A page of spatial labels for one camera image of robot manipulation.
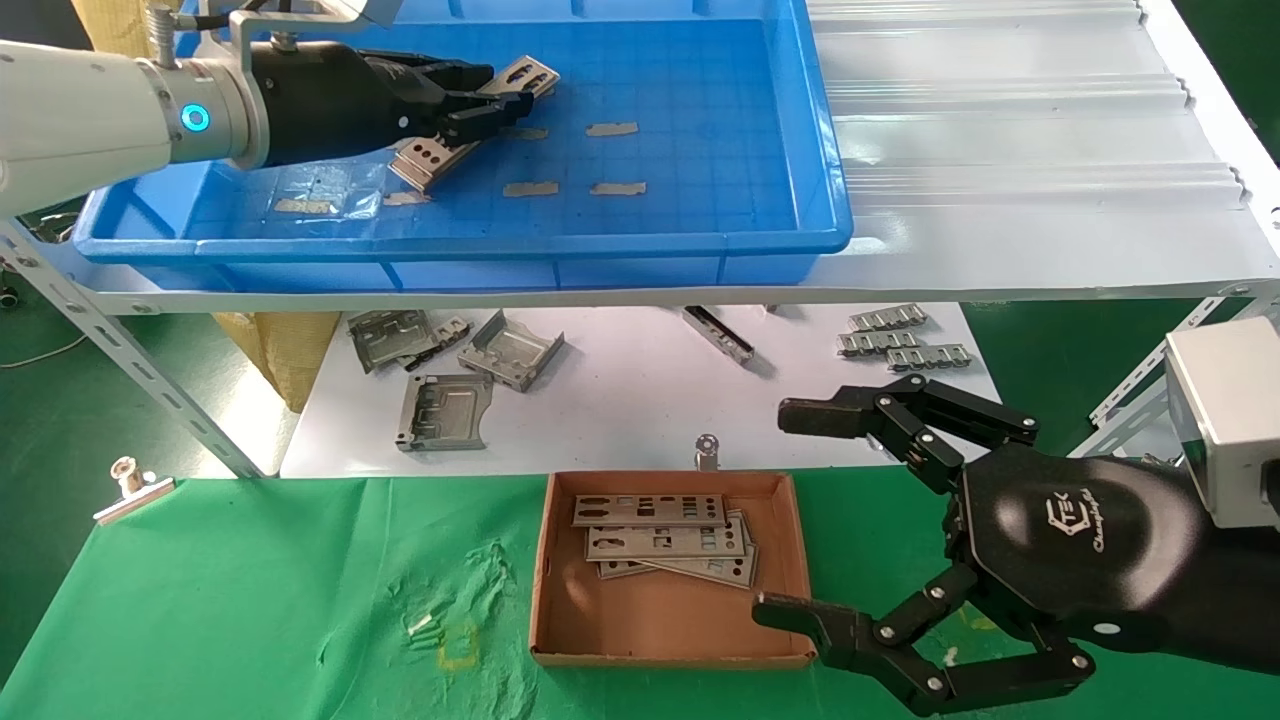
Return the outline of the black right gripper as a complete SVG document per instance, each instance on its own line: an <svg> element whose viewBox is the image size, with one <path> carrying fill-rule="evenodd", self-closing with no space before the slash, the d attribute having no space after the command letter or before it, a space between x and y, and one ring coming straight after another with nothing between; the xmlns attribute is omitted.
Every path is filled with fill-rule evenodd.
<svg viewBox="0 0 1280 720"><path fill-rule="evenodd" d="M1048 456L1024 446L1039 433L1033 416L924 375L785 398L778 428L876 439L937 495L957 488L959 555L977 573L954 564L881 620L771 592L751 606L755 624L808 637L823 665L877 680L918 717L1070 694L1094 665L1059 637L1277 673L1277 532L1216 527L1184 471ZM1005 446L963 473L943 433ZM974 589L972 602L1034 652L943 667L916 651Z"/></svg>

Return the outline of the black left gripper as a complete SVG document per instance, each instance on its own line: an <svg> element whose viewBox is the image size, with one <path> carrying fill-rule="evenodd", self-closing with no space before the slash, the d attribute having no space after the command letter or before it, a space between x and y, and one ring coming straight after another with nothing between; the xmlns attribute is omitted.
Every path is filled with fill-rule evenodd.
<svg viewBox="0 0 1280 720"><path fill-rule="evenodd" d="M476 94L495 69L460 59L337 41L302 42L291 53L255 44L251 58L266 113L264 168L351 158L407 138L457 149L513 126L536 100L524 91Z"/></svg>

